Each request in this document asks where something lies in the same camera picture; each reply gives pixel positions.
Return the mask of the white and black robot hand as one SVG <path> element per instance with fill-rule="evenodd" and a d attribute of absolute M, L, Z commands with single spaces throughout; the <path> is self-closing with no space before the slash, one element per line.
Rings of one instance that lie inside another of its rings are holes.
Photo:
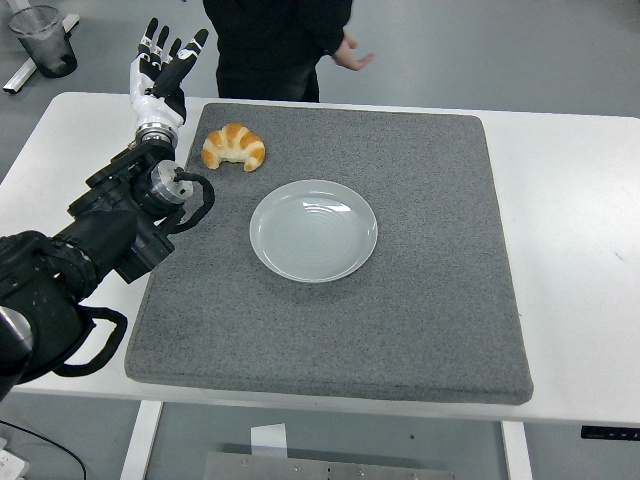
<path fill-rule="evenodd" d="M 129 98 L 138 128 L 152 123 L 176 132 L 186 121 L 181 82 L 195 66 L 209 36 L 199 30 L 185 45 L 176 38 L 166 47 L 169 27 L 158 29 L 152 18 L 143 33 L 129 71 Z"/>

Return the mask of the person's hand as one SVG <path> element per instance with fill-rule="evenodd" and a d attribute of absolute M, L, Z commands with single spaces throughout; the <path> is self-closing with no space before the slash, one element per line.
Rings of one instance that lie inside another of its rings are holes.
<path fill-rule="evenodd" d="M 344 29 L 341 44 L 338 49 L 331 55 L 331 57 L 334 63 L 342 68 L 348 69 L 350 71 L 361 71 L 374 60 L 375 54 L 369 53 L 361 58 L 358 58 L 355 55 L 355 50 L 357 48 L 357 40 L 351 34 L 349 34 L 346 29 Z"/>

